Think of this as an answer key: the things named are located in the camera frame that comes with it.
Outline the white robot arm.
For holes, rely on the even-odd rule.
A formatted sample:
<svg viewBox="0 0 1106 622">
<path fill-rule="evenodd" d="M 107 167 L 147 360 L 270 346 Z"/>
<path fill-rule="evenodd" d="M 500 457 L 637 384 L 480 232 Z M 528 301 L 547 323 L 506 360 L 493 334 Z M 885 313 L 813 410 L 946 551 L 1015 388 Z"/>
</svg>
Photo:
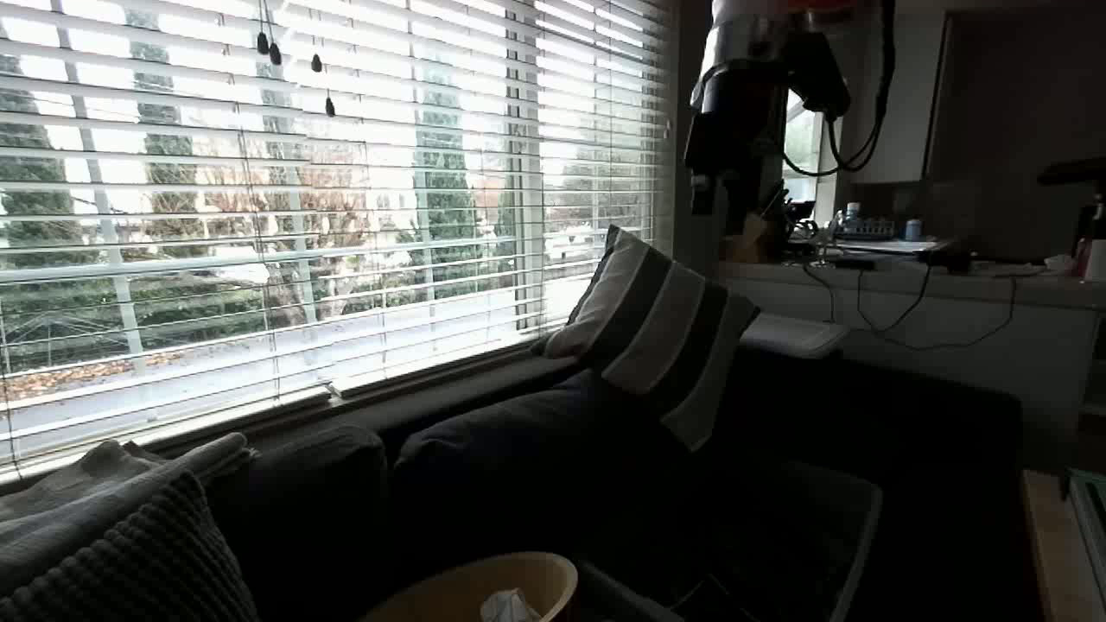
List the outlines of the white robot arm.
<svg viewBox="0 0 1106 622">
<path fill-rule="evenodd" d="M 882 72 L 866 137 L 844 156 L 832 123 L 851 91 L 827 20 L 877 8 Z M 817 178 L 786 146 L 789 98 L 828 123 L 828 177 L 859 174 L 877 149 L 894 78 L 894 0 L 711 0 L 702 72 L 690 87 L 683 169 L 690 209 L 727 214 L 721 262 L 782 262 L 802 209 L 789 205 L 786 169 Z"/>
</svg>

